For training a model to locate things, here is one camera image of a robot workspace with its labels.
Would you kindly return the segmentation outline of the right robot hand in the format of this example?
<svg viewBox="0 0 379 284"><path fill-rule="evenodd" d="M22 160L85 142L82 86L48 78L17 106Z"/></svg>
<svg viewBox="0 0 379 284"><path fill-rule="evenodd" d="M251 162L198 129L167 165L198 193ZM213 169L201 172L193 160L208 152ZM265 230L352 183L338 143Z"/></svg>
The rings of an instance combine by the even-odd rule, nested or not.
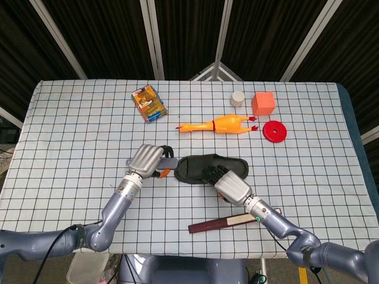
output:
<svg viewBox="0 0 379 284"><path fill-rule="evenodd" d="M252 188L234 171L218 165L210 166L202 171L203 181L214 189L227 202L242 206L253 196Z"/></svg>

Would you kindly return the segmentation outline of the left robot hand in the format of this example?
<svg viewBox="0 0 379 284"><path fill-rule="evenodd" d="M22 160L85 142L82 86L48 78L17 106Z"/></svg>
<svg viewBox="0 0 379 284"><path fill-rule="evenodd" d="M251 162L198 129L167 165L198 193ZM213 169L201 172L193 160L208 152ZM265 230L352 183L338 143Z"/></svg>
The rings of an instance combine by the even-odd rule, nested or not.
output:
<svg viewBox="0 0 379 284"><path fill-rule="evenodd" d="M174 158L174 151L171 146L154 146L142 144L129 164L129 173L136 173L142 179L165 178L170 173L170 168L165 168L158 172L157 166L161 158Z"/></svg>

